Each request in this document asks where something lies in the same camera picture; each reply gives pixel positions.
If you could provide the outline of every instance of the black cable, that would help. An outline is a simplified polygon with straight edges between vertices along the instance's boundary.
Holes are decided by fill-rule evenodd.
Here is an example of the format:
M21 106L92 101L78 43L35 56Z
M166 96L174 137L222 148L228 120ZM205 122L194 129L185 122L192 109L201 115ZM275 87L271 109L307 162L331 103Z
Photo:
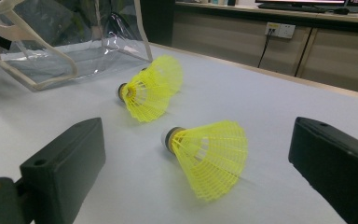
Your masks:
M305 51L307 49L308 43L310 42L310 37L312 36L312 32L313 32L313 28L310 28L310 34L308 35L307 42L305 43L305 46L304 46L303 51L301 53L300 60L298 61L298 65L297 65L297 68L296 68L296 71L295 71L295 77L297 77L297 73L298 73L298 70L300 69L300 65L301 65L302 60L304 58L304 54L305 54Z
M267 33L266 43L264 44L263 54L261 54L260 61L258 62L257 68L260 67L261 61L263 60L264 53L266 53L267 45L269 44L269 39L271 38L272 34L275 32L273 29L269 29Z

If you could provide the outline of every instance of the clear plastic bag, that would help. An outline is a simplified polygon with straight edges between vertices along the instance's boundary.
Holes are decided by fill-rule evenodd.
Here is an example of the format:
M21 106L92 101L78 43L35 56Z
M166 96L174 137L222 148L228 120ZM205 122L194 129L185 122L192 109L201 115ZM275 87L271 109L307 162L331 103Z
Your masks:
M0 0L0 65L37 90L152 61L139 0Z

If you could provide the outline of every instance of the white table surface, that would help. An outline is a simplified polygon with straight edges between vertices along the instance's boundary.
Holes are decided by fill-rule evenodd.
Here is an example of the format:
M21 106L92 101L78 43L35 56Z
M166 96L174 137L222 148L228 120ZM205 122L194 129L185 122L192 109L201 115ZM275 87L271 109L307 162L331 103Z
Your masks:
M296 117L358 138L358 95L179 51L152 51L155 58L170 54L180 61L184 85L168 112L150 123L133 119L115 94L140 67L41 92L29 91L0 69L0 176L16 181L20 164L36 151L73 124L101 117L107 161L76 224L345 223L287 157ZM249 157L232 191L205 203L160 136L174 126L222 119L244 128Z

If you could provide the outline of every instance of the cabinet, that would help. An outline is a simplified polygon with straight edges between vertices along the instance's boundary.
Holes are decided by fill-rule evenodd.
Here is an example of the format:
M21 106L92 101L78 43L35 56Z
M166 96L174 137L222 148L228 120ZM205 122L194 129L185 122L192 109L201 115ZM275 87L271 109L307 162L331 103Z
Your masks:
M269 40L260 68L358 91L358 15L177 3L172 46L257 67L268 21L296 29Z

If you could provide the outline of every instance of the electrical outlet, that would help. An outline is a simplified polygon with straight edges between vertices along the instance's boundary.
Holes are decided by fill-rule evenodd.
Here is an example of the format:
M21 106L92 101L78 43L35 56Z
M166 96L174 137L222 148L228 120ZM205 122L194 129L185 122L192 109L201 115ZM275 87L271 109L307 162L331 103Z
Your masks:
M281 24L277 36L291 39L295 33L295 28L295 25Z
M275 23L275 22L267 22L267 27L266 27L266 32L265 35L269 34L269 30L272 30L272 34L273 36L278 36L279 30L280 30L280 24L279 23Z

